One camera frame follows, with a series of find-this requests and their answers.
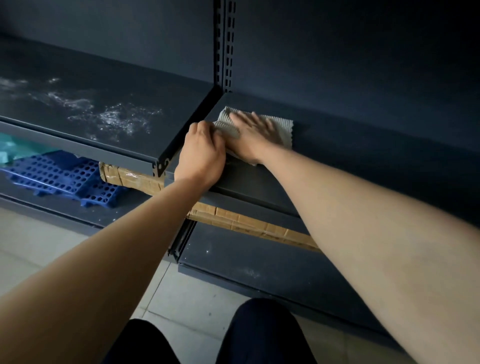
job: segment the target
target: white ribbed cloth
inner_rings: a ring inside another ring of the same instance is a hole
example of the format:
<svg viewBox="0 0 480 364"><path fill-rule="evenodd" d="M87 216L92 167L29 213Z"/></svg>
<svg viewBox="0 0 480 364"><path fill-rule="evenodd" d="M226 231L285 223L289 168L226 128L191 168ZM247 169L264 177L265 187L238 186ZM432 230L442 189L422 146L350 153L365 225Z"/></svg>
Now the white ribbed cloth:
<svg viewBox="0 0 480 364"><path fill-rule="evenodd" d="M231 112L239 112L239 110L230 108L226 106L218 116L218 120L214 122L214 125L217 129L220 129L223 133L227 133L235 138L238 138L239 132L235 125L233 125L233 121L230 118ZM273 121L280 134L280 138L282 139L283 146L285 148L291 149L292 148L292 128L293 128L293 120L279 118L277 116L270 116L270 115L260 115L263 118L269 118Z"/></svg>

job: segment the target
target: hand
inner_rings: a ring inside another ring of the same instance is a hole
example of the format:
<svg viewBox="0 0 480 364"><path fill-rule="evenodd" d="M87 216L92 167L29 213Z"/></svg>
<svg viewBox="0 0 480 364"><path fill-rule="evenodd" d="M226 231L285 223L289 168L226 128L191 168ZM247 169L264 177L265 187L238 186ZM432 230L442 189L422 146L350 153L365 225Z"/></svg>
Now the hand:
<svg viewBox="0 0 480 364"><path fill-rule="evenodd" d="M270 119L262 119L255 112L247 115L242 111L231 112L230 118L239 131L239 137L227 135L227 148L244 161L262 163L265 150L271 145L282 145L282 139Z"/></svg>
<svg viewBox="0 0 480 364"><path fill-rule="evenodd" d="M213 124L206 121L190 125L175 169L175 180L194 180L204 192L218 181L224 166L225 140L221 132L213 133Z"/></svg>

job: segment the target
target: floor tile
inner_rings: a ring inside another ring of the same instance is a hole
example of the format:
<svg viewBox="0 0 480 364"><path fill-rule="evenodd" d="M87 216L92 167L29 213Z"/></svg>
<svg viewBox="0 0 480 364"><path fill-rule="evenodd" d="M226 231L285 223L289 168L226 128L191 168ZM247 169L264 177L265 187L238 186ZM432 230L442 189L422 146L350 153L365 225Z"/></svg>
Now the floor tile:
<svg viewBox="0 0 480 364"><path fill-rule="evenodd" d="M135 308L135 311L133 312L131 318L142 318L145 314L145 310L143 308Z"/></svg>
<svg viewBox="0 0 480 364"><path fill-rule="evenodd" d="M40 267L30 262L0 251L0 296L39 269Z"/></svg>
<svg viewBox="0 0 480 364"><path fill-rule="evenodd" d="M222 339L237 308L248 297L178 272L171 264L148 311Z"/></svg>
<svg viewBox="0 0 480 364"><path fill-rule="evenodd" d="M408 355L346 334L349 364L415 364Z"/></svg>
<svg viewBox="0 0 480 364"><path fill-rule="evenodd" d="M347 364L345 333L326 325L295 316L310 349L319 363Z"/></svg>
<svg viewBox="0 0 480 364"><path fill-rule="evenodd" d="M0 249L36 265L46 266L86 238L0 208Z"/></svg>
<svg viewBox="0 0 480 364"><path fill-rule="evenodd" d="M155 274L153 275L152 280L150 281L150 284L147 287L147 290L144 293L144 296L142 297L140 303L138 304L139 308L146 309L148 304L150 303L150 300L152 299L158 285L160 284L163 276L165 275L165 272L167 271L168 266L170 265L169 262L166 262L162 260L160 262L160 265L156 269Z"/></svg>
<svg viewBox="0 0 480 364"><path fill-rule="evenodd" d="M215 363L221 341L204 333L146 312L144 320L154 324L167 338L178 360L182 364Z"/></svg>

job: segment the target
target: cardboard box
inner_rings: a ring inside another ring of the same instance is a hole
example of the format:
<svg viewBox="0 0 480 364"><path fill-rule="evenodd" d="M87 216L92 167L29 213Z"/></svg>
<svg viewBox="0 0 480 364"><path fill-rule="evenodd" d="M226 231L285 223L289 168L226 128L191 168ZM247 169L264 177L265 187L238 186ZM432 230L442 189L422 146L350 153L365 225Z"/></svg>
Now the cardboard box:
<svg viewBox="0 0 480 364"><path fill-rule="evenodd" d="M135 188L152 196L164 188L165 175L161 177L149 176L103 162L100 162L99 166L100 176L105 182ZM258 236L275 242L320 252L320 249L310 235L285 229L201 202L197 202L193 206L187 218L243 234Z"/></svg>

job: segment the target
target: leg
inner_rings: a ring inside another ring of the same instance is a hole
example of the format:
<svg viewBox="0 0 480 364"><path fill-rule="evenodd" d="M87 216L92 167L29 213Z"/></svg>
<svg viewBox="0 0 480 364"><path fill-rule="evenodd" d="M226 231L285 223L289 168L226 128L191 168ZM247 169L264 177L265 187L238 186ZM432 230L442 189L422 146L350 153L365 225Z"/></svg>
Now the leg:
<svg viewBox="0 0 480 364"><path fill-rule="evenodd" d="M295 317L279 303L252 299L240 306L216 364L316 364Z"/></svg>
<svg viewBox="0 0 480 364"><path fill-rule="evenodd" d="M133 319L127 323L102 363L151 363L159 356L165 364L180 364L160 330L148 321Z"/></svg>

